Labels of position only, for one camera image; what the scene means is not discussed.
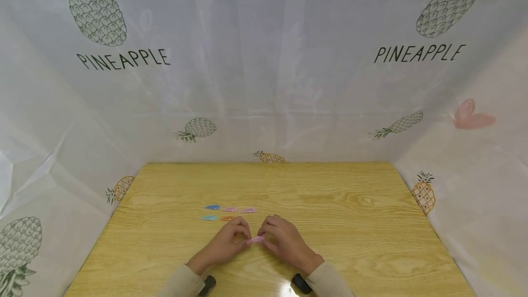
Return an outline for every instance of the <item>sleeve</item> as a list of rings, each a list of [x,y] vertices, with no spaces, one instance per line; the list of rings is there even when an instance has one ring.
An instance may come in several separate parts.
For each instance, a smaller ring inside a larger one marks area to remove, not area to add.
[[[317,267],[307,279],[317,296],[354,297],[340,273],[327,262],[323,262]]]
[[[202,278],[182,264],[168,279],[158,297],[196,297],[204,287]]]

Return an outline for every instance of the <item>pineapple illustration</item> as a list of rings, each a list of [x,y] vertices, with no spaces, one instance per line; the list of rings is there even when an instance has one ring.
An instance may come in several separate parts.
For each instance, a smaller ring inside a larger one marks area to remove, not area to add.
[[[427,38],[437,37],[464,15],[476,0],[432,0],[416,21],[416,30]]]
[[[380,140],[380,138],[385,138],[387,135],[389,135],[389,133],[400,133],[409,129],[414,124],[421,122],[423,118],[424,112],[418,110],[415,113],[412,113],[395,121],[395,123],[393,123],[390,127],[386,127],[385,129],[381,130],[376,130],[375,132],[369,134],[371,134],[372,138],[374,138],[375,140]]]
[[[121,201],[125,196],[128,187],[132,185],[135,177],[125,176],[114,186],[114,189],[108,188],[106,190],[106,202],[110,205],[114,204],[114,201]]]
[[[423,214],[426,216],[435,207],[435,193],[431,187],[433,179],[434,177],[430,173],[420,171],[418,174],[418,183],[411,190],[411,194],[414,196],[416,203],[418,203]]]
[[[70,0],[73,19],[84,36],[106,46],[127,38],[125,19],[115,0]]]
[[[196,137],[203,138],[213,134],[216,131],[216,125],[205,118],[195,118],[187,123],[185,132],[178,131],[174,133],[177,140],[185,142],[196,142]]]
[[[23,296],[22,287],[35,274],[28,269],[42,243],[42,227],[35,217],[12,221],[0,233],[0,296]]]
[[[263,163],[284,163],[286,160],[277,154],[264,153],[264,151],[258,151],[253,153],[253,156],[260,158]]]

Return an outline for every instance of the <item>wrist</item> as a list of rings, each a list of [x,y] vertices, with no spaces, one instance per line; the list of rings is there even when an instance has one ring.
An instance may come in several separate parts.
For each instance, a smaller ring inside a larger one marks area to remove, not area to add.
[[[197,275],[202,275],[211,265],[212,263],[210,259],[208,259],[208,257],[204,254],[203,250],[192,256],[192,258],[187,262],[187,267],[189,267],[189,269],[191,269],[192,272]]]
[[[309,276],[314,272],[314,270],[317,269],[323,262],[324,262],[323,256],[316,254],[315,252],[313,255],[310,255],[308,258],[305,259],[305,262],[302,264],[302,267],[299,267],[299,269],[306,275]]]

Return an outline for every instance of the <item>pineapple text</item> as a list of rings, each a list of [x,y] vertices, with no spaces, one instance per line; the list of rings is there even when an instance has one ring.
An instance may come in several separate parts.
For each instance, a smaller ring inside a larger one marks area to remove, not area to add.
[[[87,69],[95,68],[96,70],[121,70],[126,69],[127,65],[129,67],[135,68],[140,65],[149,65],[150,64],[160,64],[160,65],[171,65],[167,63],[165,59],[167,58],[163,55],[164,49],[157,50],[140,49],[137,52],[130,50],[126,55],[119,54],[119,58],[113,55],[81,55],[77,54],[79,60],[84,64]]]
[[[437,61],[454,61],[455,56],[459,54],[462,50],[462,47],[466,46],[466,44],[462,44],[460,46],[453,46],[453,44],[441,44],[441,45],[431,45],[429,48],[426,49],[427,46],[417,47],[417,46],[395,46],[395,47],[389,47],[387,49],[386,47],[380,47],[378,50],[378,56],[376,56],[374,63],[381,62],[383,60],[383,63],[394,61],[394,62],[412,62],[416,59],[416,62],[418,61],[425,61],[425,59],[428,59],[429,61],[433,61],[437,59]]]

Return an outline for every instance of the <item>left hand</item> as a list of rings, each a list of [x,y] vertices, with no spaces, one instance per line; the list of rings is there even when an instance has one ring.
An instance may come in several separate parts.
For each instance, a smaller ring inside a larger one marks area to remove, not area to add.
[[[235,242],[237,235],[243,235],[244,240]],[[249,225],[242,217],[236,217],[223,225],[211,241],[188,262],[187,266],[197,275],[212,265],[230,261],[234,256],[248,248],[247,241],[251,239]]]

